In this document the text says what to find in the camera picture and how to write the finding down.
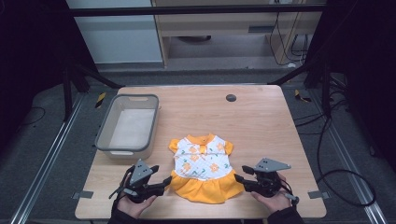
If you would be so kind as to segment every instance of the hand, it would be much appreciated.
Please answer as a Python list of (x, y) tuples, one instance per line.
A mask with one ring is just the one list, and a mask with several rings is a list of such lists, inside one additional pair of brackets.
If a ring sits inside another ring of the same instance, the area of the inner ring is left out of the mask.
[[(286, 182), (285, 176), (279, 174), (281, 180)], [(285, 190), (280, 190), (276, 195), (271, 198), (265, 198), (257, 192), (252, 191), (250, 194), (255, 198), (258, 202), (263, 203), (269, 210), (270, 214), (273, 214), (276, 211), (283, 210), (285, 208), (291, 207), (290, 199), (285, 197)]]
[(117, 205), (117, 208), (125, 213), (128, 214), (131, 217), (134, 217), (138, 219), (142, 212), (151, 206), (151, 204), (154, 202), (154, 200), (157, 198), (157, 196), (153, 195), (146, 199), (142, 203), (134, 203), (132, 202), (127, 196), (124, 196), (124, 192), (121, 194), (121, 198), (119, 200), (119, 204)]

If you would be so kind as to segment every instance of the white cabinet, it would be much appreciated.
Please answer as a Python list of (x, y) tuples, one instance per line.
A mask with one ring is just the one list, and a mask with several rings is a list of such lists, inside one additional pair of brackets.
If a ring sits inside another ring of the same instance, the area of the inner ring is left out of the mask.
[[(67, 0), (70, 8), (151, 7), (149, 0)], [(154, 17), (76, 17), (98, 65), (162, 63)]]

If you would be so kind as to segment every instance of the wooden tabletop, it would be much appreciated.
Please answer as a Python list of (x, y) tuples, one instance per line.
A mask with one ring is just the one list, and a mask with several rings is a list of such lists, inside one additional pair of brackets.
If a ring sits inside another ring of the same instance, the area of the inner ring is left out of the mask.
[[(281, 161), (291, 169), (280, 171), (287, 178), (293, 193), (300, 198), (297, 208), (302, 217), (324, 217), (322, 199), (309, 199), (307, 192), (318, 190), (303, 146), (297, 134), (282, 90), (271, 85), (224, 86), (154, 86), (122, 88), (120, 93), (156, 94), (160, 99), (157, 131), (153, 152), (145, 160), (148, 166), (160, 165), (149, 184), (163, 182), (175, 167), (170, 140), (188, 134), (213, 133), (233, 143), (231, 166), (245, 179), (252, 175), (242, 165), (254, 167), (262, 158)], [(236, 101), (226, 96), (233, 94)], [(90, 199), (80, 198), (76, 217), (80, 219), (110, 218), (113, 199), (108, 196), (118, 187), (125, 171), (136, 160), (110, 159), (96, 152), (84, 190), (93, 191)], [(158, 197), (141, 218), (263, 218), (268, 211), (248, 192), (222, 204), (191, 203), (171, 189)]]

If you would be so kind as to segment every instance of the child's dress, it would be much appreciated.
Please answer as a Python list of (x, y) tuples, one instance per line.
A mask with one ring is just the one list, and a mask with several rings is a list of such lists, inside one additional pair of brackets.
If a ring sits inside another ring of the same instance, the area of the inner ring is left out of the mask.
[(192, 202), (224, 203), (244, 190), (236, 182), (228, 159), (232, 143), (214, 134), (188, 135), (181, 140), (172, 139), (169, 148), (175, 152), (170, 186), (179, 196)]

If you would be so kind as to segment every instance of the gray plastic bin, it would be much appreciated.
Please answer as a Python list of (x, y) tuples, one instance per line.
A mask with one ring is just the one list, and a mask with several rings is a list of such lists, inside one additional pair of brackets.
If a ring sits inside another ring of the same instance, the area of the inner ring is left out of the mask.
[(95, 144), (114, 159), (146, 159), (152, 153), (159, 99), (154, 94), (113, 98)]

